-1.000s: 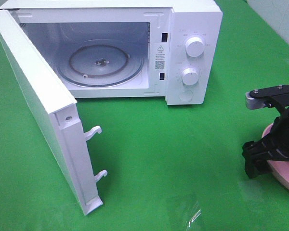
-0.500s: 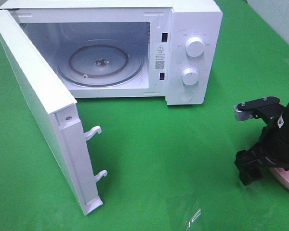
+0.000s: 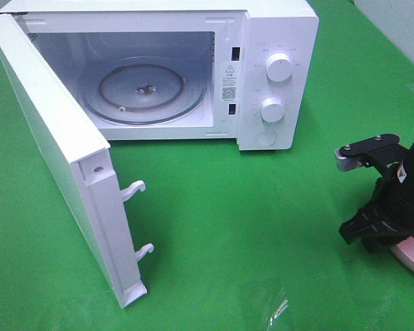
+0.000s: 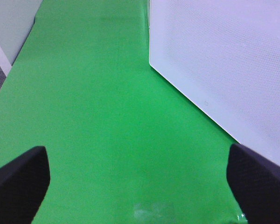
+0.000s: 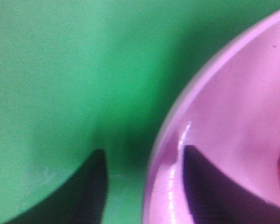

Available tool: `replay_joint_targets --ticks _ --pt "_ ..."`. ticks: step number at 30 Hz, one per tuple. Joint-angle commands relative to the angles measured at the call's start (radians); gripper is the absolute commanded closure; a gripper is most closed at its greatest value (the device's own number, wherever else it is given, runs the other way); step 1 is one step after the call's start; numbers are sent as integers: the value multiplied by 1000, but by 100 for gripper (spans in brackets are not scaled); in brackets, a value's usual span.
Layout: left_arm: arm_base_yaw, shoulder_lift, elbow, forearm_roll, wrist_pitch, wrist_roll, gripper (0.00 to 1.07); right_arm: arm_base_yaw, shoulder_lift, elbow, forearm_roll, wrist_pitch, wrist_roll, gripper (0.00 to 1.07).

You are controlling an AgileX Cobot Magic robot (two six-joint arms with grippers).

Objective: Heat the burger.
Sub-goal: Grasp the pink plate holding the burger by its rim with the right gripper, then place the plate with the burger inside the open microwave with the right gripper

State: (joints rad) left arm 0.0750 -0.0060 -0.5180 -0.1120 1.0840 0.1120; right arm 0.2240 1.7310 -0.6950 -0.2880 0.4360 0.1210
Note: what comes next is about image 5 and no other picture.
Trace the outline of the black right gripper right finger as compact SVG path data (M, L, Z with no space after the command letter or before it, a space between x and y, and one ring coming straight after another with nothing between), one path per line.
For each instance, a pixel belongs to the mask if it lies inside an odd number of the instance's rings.
M184 148L182 180L195 224L280 224L280 208L235 183L195 146Z

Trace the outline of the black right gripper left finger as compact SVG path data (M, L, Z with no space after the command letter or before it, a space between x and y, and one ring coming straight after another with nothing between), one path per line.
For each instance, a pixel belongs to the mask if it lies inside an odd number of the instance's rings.
M100 224L108 192L105 151L94 150L61 187L10 224Z

